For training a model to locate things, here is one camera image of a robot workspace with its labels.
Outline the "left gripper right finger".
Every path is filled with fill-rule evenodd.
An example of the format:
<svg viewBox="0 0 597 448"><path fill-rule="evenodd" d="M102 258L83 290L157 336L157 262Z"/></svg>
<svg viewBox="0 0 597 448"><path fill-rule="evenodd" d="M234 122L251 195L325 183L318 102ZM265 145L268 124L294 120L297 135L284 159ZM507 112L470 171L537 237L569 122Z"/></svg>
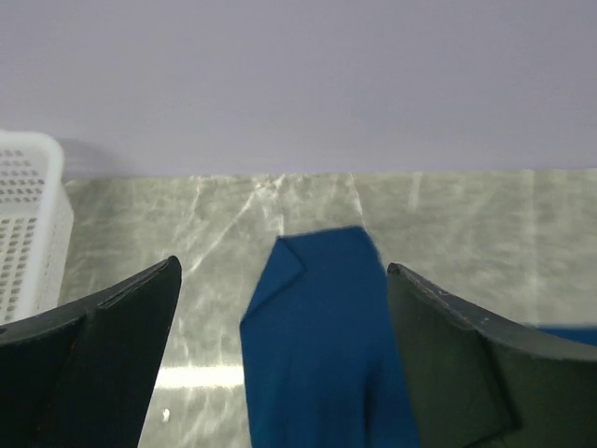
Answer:
<svg viewBox="0 0 597 448"><path fill-rule="evenodd" d="M523 325L397 263L387 282L423 447L595 445L595 327Z"/></svg>

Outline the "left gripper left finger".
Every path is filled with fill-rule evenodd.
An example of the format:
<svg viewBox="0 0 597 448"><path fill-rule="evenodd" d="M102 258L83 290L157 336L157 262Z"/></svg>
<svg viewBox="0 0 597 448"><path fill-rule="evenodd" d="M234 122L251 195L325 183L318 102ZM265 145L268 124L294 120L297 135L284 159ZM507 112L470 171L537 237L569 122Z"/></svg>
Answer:
<svg viewBox="0 0 597 448"><path fill-rule="evenodd" d="M2 326L2 446L137 446L181 284L169 257Z"/></svg>

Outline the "blue printed t-shirt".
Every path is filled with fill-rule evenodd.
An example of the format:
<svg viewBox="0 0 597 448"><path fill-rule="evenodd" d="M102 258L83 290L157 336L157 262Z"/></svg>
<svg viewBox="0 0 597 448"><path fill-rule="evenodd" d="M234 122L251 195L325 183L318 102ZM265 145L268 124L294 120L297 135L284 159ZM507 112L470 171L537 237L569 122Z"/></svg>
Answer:
<svg viewBox="0 0 597 448"><path fill-rule="evenodd" d="M279 237L240 323L256 447L423 447L367 232Z"/></svg>

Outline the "white perforated plastic basket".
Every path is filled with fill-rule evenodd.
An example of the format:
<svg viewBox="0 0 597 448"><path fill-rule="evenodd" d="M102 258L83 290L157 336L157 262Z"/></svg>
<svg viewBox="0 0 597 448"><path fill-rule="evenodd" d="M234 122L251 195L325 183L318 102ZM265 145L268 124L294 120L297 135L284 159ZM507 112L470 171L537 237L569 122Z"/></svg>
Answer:
<svg viewBox="0 0 597 448"><path fill-rule="evenodd" d="M74 222L52 137L1 132L1 323L55 308Z"/></svg>

